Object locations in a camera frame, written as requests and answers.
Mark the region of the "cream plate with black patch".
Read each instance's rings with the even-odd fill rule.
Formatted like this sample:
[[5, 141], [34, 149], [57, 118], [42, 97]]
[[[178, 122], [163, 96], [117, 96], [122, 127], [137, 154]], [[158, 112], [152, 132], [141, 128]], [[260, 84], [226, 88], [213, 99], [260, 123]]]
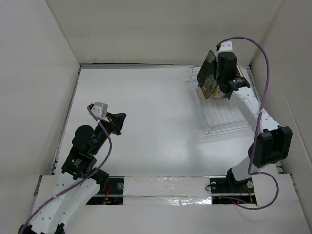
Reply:
[[220, 90], [219, 86], [217, 86], [215, 90], [212, 92], [209, 100], [213, 100], [213, 99], [217, 100], [217, 99], [223, 98], [223, 96], [224, 96], [224, 93]]

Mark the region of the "woven bamboo tray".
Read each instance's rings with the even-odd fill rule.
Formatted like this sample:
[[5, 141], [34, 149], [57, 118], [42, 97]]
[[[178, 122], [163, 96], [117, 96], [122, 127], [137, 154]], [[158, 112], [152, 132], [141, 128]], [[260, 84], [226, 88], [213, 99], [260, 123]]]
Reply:
[[244, 77], [243, 76], [243, 73], [241, 71], [241, 68], [239, 67], [239, 65], [237, 65], [237, 74], [240, 76], [240, 77]]

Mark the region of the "black floral rectangular plate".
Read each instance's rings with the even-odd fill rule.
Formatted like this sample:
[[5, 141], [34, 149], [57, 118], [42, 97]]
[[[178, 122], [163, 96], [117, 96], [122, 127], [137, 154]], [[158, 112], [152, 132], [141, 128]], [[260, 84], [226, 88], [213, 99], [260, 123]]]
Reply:
[[217, 87], [216, 68], [216, 55], [212, 50], [209, 50], [197, 74], [198, 87], [202, 89], [206, 100], [209, 100], [212, 92]]

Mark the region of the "cream plate with small flowers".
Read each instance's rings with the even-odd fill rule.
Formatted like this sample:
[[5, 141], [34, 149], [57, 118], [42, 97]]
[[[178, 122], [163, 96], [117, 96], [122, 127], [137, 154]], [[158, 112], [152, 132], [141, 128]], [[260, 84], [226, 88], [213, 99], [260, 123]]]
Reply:
[[197, 94], [198, 94], [198, 98], [201, 100], [201, 101], [205, 101], [205, 96], [203, 94], [203, 91], [200, 87], [197, 87]]

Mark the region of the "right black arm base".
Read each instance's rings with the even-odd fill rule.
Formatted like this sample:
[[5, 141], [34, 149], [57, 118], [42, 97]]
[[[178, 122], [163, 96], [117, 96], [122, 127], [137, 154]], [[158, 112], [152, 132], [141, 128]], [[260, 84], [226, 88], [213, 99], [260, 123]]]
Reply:
[[225, 177], [211, 177], [205, 190], [211, 193], [212, 204], [256, 204], [252, 179], [230, 186]]

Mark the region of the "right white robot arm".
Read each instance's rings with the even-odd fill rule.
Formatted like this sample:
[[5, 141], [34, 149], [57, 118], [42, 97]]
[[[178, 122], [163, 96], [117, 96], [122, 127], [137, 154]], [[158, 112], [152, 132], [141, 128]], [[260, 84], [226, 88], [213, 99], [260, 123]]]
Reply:
[[238, 75], [237, 57], [233, 52], [217, 56], [216, 81], [225, 97], [239, 109], [254, 133], [248, 155], [227, 171], [225, 186], [236, 192], [255, 173], [287, 158], [292, 130], [275, 121], [257, 100], [248, 81]]

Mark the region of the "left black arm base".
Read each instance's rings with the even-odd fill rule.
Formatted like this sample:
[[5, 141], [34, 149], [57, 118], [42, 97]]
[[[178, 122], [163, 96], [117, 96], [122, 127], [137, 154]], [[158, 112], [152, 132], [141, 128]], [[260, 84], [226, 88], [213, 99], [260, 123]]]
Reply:
[[90, 200], [91, 205], [122, 205], [124, 192], [123, 176], [112, 176], [106, 191], [98, 192]]

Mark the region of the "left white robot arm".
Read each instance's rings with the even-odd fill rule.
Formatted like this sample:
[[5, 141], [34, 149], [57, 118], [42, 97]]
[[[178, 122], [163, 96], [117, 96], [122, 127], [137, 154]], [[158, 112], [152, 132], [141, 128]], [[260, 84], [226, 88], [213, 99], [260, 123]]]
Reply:
[[121, 134], [125, 119], [125, 113], [107, 113], [106, 119], [95, 118], [95, 128], [76, 129], [52, 195], [20, 227], [20, 234], [65, 234], [86, 203], [110, 189], [109, 174], [95, 167], [95, 155], [111, 142], [110, 134]]

